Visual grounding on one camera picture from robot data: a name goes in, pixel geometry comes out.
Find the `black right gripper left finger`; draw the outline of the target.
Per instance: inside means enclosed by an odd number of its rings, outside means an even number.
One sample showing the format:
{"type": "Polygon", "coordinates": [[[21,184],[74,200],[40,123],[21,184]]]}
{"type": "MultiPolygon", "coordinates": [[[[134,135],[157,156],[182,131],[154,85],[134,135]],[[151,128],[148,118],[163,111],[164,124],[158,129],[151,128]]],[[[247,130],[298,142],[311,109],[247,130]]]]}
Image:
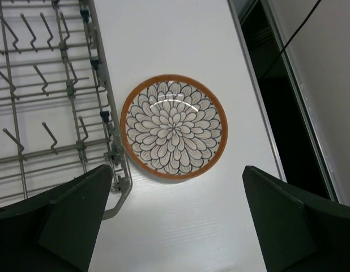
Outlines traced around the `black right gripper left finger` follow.
{"type": "Polygon", "coordinates": [[[111,183],[103,164],[0,207],[0,271],[88,271],[111,183]]]}

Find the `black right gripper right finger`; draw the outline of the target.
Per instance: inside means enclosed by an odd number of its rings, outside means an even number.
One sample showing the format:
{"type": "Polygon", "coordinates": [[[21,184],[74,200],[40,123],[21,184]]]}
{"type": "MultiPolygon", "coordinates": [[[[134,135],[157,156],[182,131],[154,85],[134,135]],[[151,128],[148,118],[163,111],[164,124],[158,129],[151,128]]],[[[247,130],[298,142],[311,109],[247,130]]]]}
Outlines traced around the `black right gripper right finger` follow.
{"type": "Polygon", "coordinates": [[[350,207],[254,167],[242,174],[267,271],[350,271],[350,207]]]}

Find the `orange rimmed floral plate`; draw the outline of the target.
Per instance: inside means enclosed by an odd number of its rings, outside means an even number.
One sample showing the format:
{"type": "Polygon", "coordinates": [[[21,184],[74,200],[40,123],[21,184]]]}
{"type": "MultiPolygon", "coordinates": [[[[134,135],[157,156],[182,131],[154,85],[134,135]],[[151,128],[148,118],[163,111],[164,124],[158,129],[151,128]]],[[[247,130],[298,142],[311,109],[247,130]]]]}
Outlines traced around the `orange rimmed floral plate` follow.
{"type": "Polygon", "coordinates": [[[207,172],[228,139],[227,117],[217,97],[204,84],[177,74],[136,86],[122,107],[120,126],[133,162],[169,180],[207,172]]]}

